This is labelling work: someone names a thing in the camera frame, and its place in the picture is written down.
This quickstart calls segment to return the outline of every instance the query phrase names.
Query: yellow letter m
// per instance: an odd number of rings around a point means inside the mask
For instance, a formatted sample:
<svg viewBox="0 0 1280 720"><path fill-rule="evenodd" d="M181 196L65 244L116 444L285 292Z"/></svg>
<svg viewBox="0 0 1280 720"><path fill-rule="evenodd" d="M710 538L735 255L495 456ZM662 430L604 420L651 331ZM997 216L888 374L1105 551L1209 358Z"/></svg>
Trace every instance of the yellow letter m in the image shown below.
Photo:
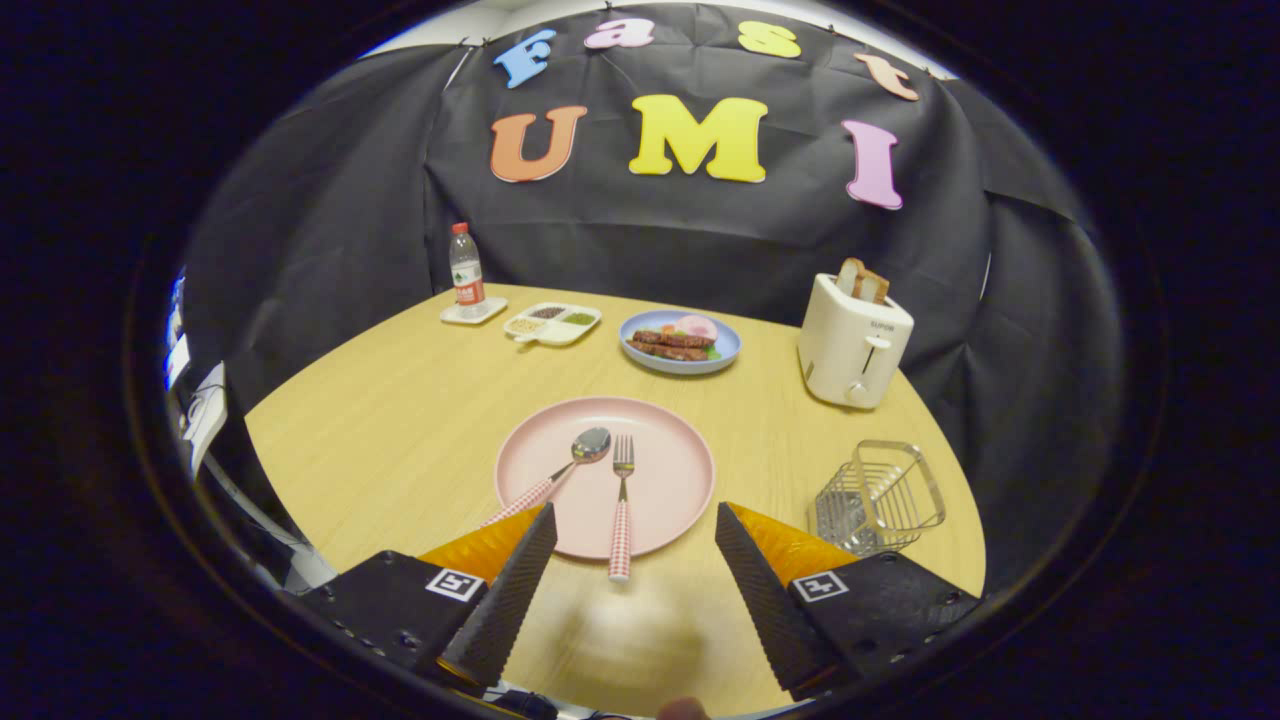
<svg viewBox="0 0 1280 720"><path fill-rule="evenodd" d="M746 97L726 97L699 123L675 95L643 95L631 101L640 110L640 150L627 165L637 176L664 176L671 172L666 145L685 174L698 172L703 159L716 146L716 158L707 163L707 174L718 179L760 182L764 168L756 154L760 118L769 109Z"/></svg>

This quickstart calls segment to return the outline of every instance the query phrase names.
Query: fork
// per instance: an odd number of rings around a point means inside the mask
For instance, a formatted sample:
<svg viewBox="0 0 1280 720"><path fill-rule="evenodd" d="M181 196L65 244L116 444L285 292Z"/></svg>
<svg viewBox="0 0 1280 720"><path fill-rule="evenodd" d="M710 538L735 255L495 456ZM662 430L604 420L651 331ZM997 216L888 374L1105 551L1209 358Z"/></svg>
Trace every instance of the fork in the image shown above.
<svg viewBox="0 0 1280 720"><path fill-rule="evenodd" d="M635 441L620 436L613 446L613 474L618 477L618 507L613 511L613 546L609 548L609 579L625 583L631 578L631 503L627 478L636 469Z"/></svg>

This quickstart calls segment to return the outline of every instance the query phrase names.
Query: bread slice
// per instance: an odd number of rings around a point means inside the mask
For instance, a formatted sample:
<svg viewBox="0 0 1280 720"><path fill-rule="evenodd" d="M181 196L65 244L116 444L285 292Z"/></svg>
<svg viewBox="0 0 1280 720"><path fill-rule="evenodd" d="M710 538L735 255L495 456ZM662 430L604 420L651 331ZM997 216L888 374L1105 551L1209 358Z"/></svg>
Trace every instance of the bread slice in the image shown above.
<svg viewBox="0 0 1280 720"><path fill-rule="evenodd" d="M861 260L858 258L846 258L845 263L840 266L840 275L836 277L836 288L845 295L852 295L858 277L864 272L865 268Z"/></svg>
<svg viewBox="0 0 1280 720"><path fill-rule="evenodd" d="M870 270L863 269L863 272L858 273L858 279L854 281L851 295L867 302L884 305L884 296L888 295L888 281Z"/></svg>

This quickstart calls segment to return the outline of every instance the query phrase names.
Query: white toaster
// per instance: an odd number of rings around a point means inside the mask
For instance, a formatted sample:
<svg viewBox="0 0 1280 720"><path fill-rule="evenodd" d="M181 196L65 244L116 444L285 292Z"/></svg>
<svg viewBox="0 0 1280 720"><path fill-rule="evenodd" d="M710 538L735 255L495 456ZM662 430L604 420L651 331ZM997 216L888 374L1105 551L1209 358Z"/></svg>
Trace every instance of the white toaster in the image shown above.
<svg viewBox="0 0 1280 720"><path fill-rule="evenodd" d="M836 277L813 278L800 340L800 372L819 400L872 409L881 404L902 360L915 320L897 302L884 305L840 292Z"/></svg>

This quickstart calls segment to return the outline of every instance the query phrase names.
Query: white coaster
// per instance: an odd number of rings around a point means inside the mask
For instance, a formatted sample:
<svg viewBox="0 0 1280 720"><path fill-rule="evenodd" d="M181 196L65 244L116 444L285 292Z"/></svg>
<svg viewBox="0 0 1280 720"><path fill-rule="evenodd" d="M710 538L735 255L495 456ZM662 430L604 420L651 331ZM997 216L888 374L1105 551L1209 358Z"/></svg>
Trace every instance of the white coaster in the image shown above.
<svg viewBox="0 0 1280 720"><path fill-rule="evenodd" d="M453 305L449 305L444 310L440 310L440 320L443 320L445 323L460 323L460 324L463 324L463 325L479 325L480 323L483 323L483 322L488 320L489 318L493 318L494 315L497 315L498 313L500 313L507 306L507 299L506 297L485 297L484 299L484 304L485 304L485 307L489 309L488 313L485 313L484 315L476 316L476 318L463 318L462 315L460 315L460 313L462 310L462 306L458 305L457 302L454 302Z"/></svg>

